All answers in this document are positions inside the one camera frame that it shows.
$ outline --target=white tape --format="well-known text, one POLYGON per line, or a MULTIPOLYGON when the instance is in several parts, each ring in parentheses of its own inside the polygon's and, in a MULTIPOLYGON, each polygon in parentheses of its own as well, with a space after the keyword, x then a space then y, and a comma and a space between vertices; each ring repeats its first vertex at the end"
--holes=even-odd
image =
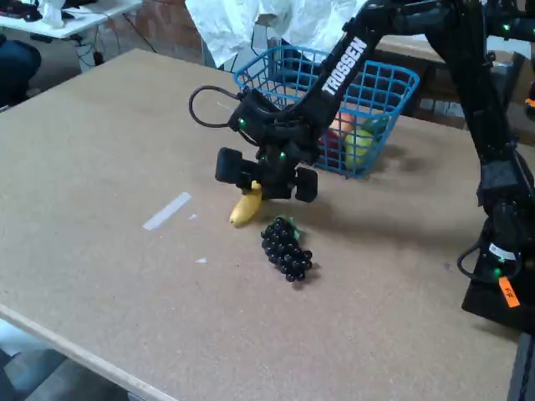
POLYGON ((169 217, 173 216, 186 202, 191 199, 191 195, 187 192, 182 192, 178 197, 172 201, 169 205, 164 207, 161 211, 153 215, 144 225, 148 231, 152 231, 155 228, 161 226, 169 217))
POLYGON ((488 250, 492 252, 494 255, 498 257, 502 257, 503 259, 507 259, 509 261, 516 261, 515 254, 512 252, 508 252, 503 250, 502 248, 494 245, 491 243, 491 245, 488 247, 488 250))

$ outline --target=blue wire basket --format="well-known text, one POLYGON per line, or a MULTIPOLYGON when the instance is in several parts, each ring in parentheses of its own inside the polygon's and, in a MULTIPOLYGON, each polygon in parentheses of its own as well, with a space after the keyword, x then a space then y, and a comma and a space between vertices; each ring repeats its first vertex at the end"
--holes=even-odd
MULTIPOLYGON (((294 46, 270 48, 239 69, 234 80, 283 109, 312 87, 327 55, 294 46)), ((315 166, 352 177, 367 175, 419 82, 409 69, 366 61, 318 142, 321 153, 315 166)))

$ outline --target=grapes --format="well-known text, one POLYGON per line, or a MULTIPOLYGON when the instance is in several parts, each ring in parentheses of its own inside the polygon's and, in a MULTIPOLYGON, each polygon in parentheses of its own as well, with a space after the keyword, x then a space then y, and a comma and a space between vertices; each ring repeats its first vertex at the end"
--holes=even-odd
POLYGON ((299 247, 293 223, 282 217, 277 217, 262 233, 262 248, 289 282, 305 280, 305 272, 312 268, 312 252, 299 247))

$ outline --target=yellow banana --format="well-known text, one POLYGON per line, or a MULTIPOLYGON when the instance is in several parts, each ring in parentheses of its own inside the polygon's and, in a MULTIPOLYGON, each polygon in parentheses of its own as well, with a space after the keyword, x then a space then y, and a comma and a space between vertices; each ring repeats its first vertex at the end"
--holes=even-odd
POLYGON ((233 226, 247 223, 260 209, 262 203, 262 187, 256 181, 251 184, 251 192, 242 196, 232 210, 230 222, 233 226))

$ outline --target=black cable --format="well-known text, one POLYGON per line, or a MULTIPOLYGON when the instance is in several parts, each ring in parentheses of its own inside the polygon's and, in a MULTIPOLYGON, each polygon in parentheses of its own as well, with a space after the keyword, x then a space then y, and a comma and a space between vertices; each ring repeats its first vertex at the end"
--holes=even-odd
MULTIPOLYGON (((212 86, 212 85, 203 85, 197 89, 195 89, 193 91, 193 93, 191 94, 190 96, 190 100, 188 102, 188 108, 190 110, 190 114, 191 114, 191 117, 199 124, 199 125, 202 125, 203 127, 207 127, 207 128, 225 128, 228 126, 228 123, 224 123, 224 124, 212 124, 212 123, 206 123, 204 121, 201 121, 195 114, 195 111, 193 110, 193 100, 195 100, 195 97, 200 93, 202 92, 203 90, 215 90, 216 92, 219 92, 221 94, 225 94, 226 96, 228 96, 229 98, 233 98, 235 100, 239 100, 238 96, 229 92, 228 90, 226 89, 223 89, 223 88, 219 88, 218 86, 212 86)), ((248 144, 250 145, 253 145, 253 146, 258 146, 258 143, 255 142, 250 136, 248 136, 245 132, 243 132, 241 129, 238 130, 238 134, 242 136, 242 138, 248 142, 248 144)))
POLYGON ((221 94, 225 94, 226 96, 228 96, 229 98, 233 98, 233 99, 236 99, 237 100, 237 96, 231 92, 229 92, 228 90, 226 89, 223 89, 223 88, 219 88, 217 86, 212 86, 212 85, 203 85, 203 86, 200 86, 199 88, 195 89, 193 91, 193 93, 191 94, 190 96, 190 100, 188 102, 188 107, 189 107, 189 110, 190 110, 190 114, 191 114, 191 117, 199 124, 199 125, 202 125, 203 127, 208 127, 208 128, 225 128, 228 126, 228 123, 225 123, 225 124, 212 124, 212 123, 205 123, 204 121, 201 121, 195 114, 195 111, 193 110, 193 100, 195 99, 195 97, 200 93, 202 92, 203 90, 215 90, 216 92, 219 92, 221 94))
MULTIPOLYGON (((459 271, 464 274, 465 276, 469 277, 471 280, 474 280, 476 282, 485 282, 485 283, 488 283, 488 284, 496 284, 496 280, 492 280, 490 278, 485 278, 485 277, 481 277, 481 276, 477 276, 475 275, 474 273, 471 273, 469 272, 467 269, 464 268, 464 266, 462 265, 462 261, 464 261, 464 259, 470 255, 471 253, 473 253, 475 250, 477 249, 480 249, 482 247, 482 240, 481 238, 479 238, 477 240, 477 242, 472 245, 470 248, 468 248, 466 251, 462 252, 461 255, 457 258, 457 268, 459 269, 459 271)), ((520 273, 520 271, 522 270, 522 259, 521 259, 521 256, 519 253, 516 253, 514 252, 514 256, 515 256, 515 270, 513 273, 511 273, 510 275, 508 276, 505 276, 507 279, 509 280, 512 280, 513 278, 515 278, 518 273, 520 273)))
MULTIPOLYGON (((266 38, 267 37, 268 37, 268 27, 266 27, 266 38)), ((252 52, 254 53, 255 56, 260 57, 258 55, 257 51, 254 48, 252 48, 253 44, 254 44, 254 27, 252 27, 251 50, 252 50, 252 52)))
POLYGON ((119 35, 117 34, 117 27, 115 26, 115 21, 113 20, 113 18, 106 14, 106 13, 100 13, 98 11, 88 11, 88 12, 78 12, 78 11, 71 11, 69 9, 69 13, 71 14, 78 14, 78 15, 84 15, 84 14, 99 14, 99 15, 105 15, 109 21, 113 24, 113 28, 111 29, 112 31, 114 31, 114 35, 115 35, 115 41, 117 42, 117 54, 120 54, 121 53, 121 46, 120 46, 120 41, 119 41, 119 35))
MULTIPOLYGON (((78 54, 78 60, 87 65, 88 67, 96 67, 94 64, 86 63, 86 61, 83 59, 83 57, 87 56, 92 51, 96 50, 96 44, 97 44, 97 37, 99 36, 99 27, 97 26, 94 31, 94 39, 93 42, 89 46, 89 50, 85 52, 84 54, 78 54)), ((83 44, 81 42, 78 43, 78 47, 83 47, 83 44)))
POLYGON ((232 74, 233 69, 234 69, 234 64, 236 64, 237 55, 238 55, 238 53, 236 53, 236 56, 234 56, 234 61, 232 61, 231 69, 229 71, 229 73, 231 73, 231 74, 232 74))
POLYGON ((145 43, 147 43, 147 45, 152 49, 152 51, 156 54, 158 54, 158 52, 156 52, 156 49, 154 48, 154 46, 152 46, 152 44, 150 44, 150 42, 147 40, 147 38, 145 36, 143 36, 140 32, 140 30, 134 25, 134 23, 132 23, 130 21, 130 19, 128 17, 126 17, 124 14, 123 14, 123 18, 126 20, 127 23, 130 24, 130 26, 135 30, 135 32, 138 34, 138 36, 143 39, 143 41, 145 43))

